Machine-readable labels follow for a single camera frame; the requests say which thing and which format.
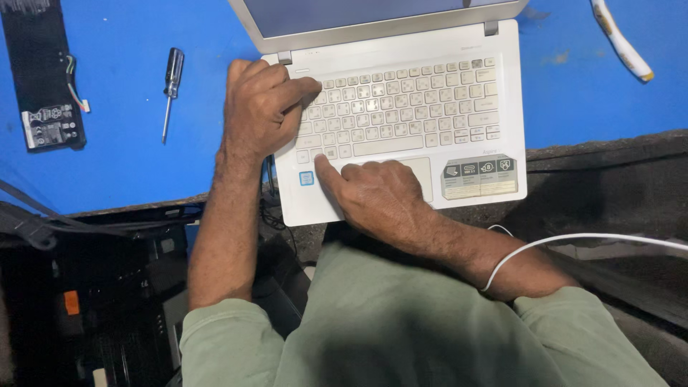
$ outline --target white cable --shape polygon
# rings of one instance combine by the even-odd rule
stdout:
[[[490,227],[488,227],[487,229],[488,229],[488,230],[491,230],[491,229],[494,229],[495,227],[499,227],[500,229],[506,231],[506,233],[509,234],[509,236],[512,236],[512,237],[513,237],[513,234],[510,233],[509,230],[507,230],[504,226],[500,226],[500,225],[498,225],[498,224],[493,224],[493,225],[491,225]]]
[[[554,240],[575,239],[575,238],[614,238],[614,239],[632,240],[634,242],[659,244],[660,246],[664,246],[664,247],[671,247],[673,249],[688,251],[688,245],[685,245],[685,244],[667,242],[664,240],[657,240],[657,239],[651,239],[651,238],[644,238],[641,236],[628,236],[628,235],[621,235],[621,234],[604,234],[604,233],[578,233],[578,234],[565,234],[565,235],[560,235],[560,236],[552,236],[549,238],[536,240],[535,242],[528,243],[527,245],[516,249],[511,254],[504,257],[503,260],[499,261],[499,263],[497,264],[497,267],[495,267],[495,270],[492,270],[492,275],[490,275],[490,279],[487,280],[487,285],[485,285],[485,287],[483,289],[480,289],[480,291],[487,291],[487,289],[489,289],[490,285],[492,284],[492,280],[495,278],[495,274],[497,274],[497,270],[499,270],[499,268],[502,267],[502,265],[505,264],[506,261],[509,260],[509,258],[520,253],[521,251],[529,249],[533,246],[537,246],[538,244],[552,242]]]

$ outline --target forearm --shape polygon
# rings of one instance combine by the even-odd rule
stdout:
[[[525,245],[494,231],[455,222],[436,211],[428,216],[428,230],[402,249],[435,260],[477,288],[483,288],[500,260]],[[487,293],[502,301],[519,296],[543,297],[564,286],[578,286],[540,250],[528,249],[505,263]]]
[[[217,153],[213,186],[189,267],[189,307],[251,300],[257,252],[260,162]]]

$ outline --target laptop keyboard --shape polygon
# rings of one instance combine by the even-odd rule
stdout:
[[[323,81],[303,110],[297,162],[499,138],[495,59]]]

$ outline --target hand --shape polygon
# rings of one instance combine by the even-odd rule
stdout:
[[[436,212],[423,200],[410,167],[384,163],[347,164],[341,175],[323,155],[315,158],[323,188],[336,198],[353,227],[398,249],[413,253]]]
[[[292,140],[301,121],[301,98],[320,92],[313,78],[289,79],[283,65],[232,61],[227,74],[224,103],[224,135],[219,156],[233,162],[262,163],[263,159]]]

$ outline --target sleeve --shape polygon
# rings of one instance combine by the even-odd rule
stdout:
[[[519,297],[514,310],[558,365],[569,386],[666,386],[593,294],[565,287]]]
[[[245,300],[223,300],[184,318],[184,387],[272,386],[284,340],[268,314]]]

